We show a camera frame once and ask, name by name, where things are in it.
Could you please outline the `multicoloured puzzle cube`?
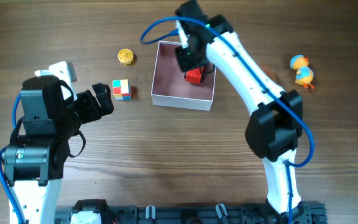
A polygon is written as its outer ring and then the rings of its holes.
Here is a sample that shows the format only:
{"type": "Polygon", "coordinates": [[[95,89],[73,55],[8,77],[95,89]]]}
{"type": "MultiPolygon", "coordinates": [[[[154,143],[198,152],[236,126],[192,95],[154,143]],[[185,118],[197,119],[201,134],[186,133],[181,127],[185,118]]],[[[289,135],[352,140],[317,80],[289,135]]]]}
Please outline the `multicoloured puzzle cube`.
{"type": "Polygon", "coordinates": [[[128,79],[112,81],[113,96],[116,100],[130,100],[131,86],[128,79]]]}

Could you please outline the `red toy fire truck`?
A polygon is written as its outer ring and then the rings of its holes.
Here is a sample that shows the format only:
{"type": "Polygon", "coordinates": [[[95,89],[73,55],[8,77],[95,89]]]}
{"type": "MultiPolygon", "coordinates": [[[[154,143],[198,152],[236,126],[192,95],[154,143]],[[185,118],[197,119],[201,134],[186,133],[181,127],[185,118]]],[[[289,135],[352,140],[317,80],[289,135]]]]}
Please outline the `red toy fire truck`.
{"type": "Polygon", "coordinates": [[[205,71],[204,67],[199,67],[187,71],[185,73],[185,81],[196,85],[200,84],[204,71],[205,71]]]}

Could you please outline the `yellow round toy wheel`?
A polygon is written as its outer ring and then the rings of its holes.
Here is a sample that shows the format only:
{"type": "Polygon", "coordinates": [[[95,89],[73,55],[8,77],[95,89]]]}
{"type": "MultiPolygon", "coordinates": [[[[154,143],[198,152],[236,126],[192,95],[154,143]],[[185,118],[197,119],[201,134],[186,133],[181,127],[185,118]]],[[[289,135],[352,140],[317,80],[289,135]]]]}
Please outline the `yellow round toy wheel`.
{"type": "Polygon", "coordinates": [[[123,65],[130,65],[134,61],[134,53],[130,49],[122,49],[118,52],[118,60],[123,65]]]}

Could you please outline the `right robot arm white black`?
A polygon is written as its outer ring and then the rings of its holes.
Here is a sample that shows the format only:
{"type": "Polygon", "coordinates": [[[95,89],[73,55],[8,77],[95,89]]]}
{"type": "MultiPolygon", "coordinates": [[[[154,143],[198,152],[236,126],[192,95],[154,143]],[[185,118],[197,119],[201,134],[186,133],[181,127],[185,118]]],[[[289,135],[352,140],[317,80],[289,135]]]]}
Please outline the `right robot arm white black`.
{"type": "Polygon", "coordinates": [[[242,46],[237,33],[222,15],[208,17],[196,1],[183,3],[176,11],[175,25],[181,46],[175,49],[181,71],[212,63],[220,70],[245,103],[250,114],[245,137],[261,158],[268,183],[267,202],[277,214],[284,214],[301,201],[294,162],[302,127],[302,99],[286,92],[258,66],[242,46]]]}

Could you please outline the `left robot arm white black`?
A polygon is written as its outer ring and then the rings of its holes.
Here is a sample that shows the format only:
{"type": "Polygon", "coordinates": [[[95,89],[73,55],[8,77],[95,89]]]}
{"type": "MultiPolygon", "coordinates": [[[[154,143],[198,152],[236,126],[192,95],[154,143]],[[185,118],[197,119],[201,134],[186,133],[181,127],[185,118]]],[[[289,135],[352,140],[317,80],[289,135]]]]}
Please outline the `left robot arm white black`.
{"type": "Polygon", "coordinates": [[[10,223],[53,223],[70,152],[69,140],[83,124],[114,110],[103,83],[75,94],[58,77],[23,82],[17,102],[24,115],[14,120],[9,144],[0,151],[0,181],[9,199],[10,223]]]}

